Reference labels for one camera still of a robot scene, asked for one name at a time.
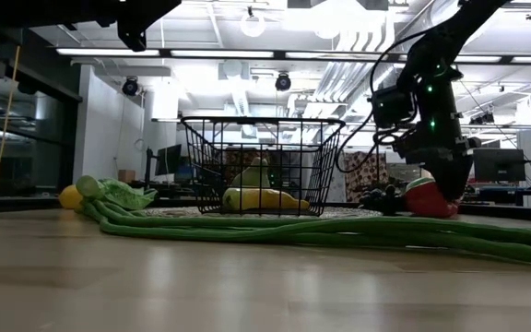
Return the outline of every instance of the green rope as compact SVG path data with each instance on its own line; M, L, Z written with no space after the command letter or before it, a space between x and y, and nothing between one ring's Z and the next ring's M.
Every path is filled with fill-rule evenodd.
M103 232L131 237L227 243L426 247L489 255L531 263L531 229L502 228L461 221L378 217L343 219L161 218L140 217L99 200L83 203L84 213Z

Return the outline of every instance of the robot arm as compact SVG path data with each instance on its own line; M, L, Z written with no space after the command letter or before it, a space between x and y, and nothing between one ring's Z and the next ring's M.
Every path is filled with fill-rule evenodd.
M396 83L401 90L411 90L415 78L435 75L437 65L450 66L466 41L497 11L511 0L462 0L451 18L429 29L407 55L407 64Z
M431 172L449 201L464 193L473 162L467 152L480 146L478 139L462 136L452 90L452 81L462 74L452 64L468 38L509 1L461 1L455 15L427 30L410 48L396 86L372 94L374 122L388 128L387 133L404 127L419 112L420 121L391 145L407 163L420 163Z

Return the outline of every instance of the wire basket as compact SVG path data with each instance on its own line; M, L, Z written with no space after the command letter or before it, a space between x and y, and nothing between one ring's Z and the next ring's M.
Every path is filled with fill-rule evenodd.
M343 121L191 116L182 124L201 213L323 214Z

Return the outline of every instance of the wooden floor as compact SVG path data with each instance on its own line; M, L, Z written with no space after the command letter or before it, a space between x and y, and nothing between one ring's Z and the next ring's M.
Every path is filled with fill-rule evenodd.
M6 331L526 332L531 266L129 239L71 211L3 213Z

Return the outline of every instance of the glass wall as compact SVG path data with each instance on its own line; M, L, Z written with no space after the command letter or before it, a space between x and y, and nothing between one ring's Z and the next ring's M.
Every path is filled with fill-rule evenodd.
M77 114L51 96L12 84L0 79L0 148L15 88L0 154L0 197L55 196L72 180Z

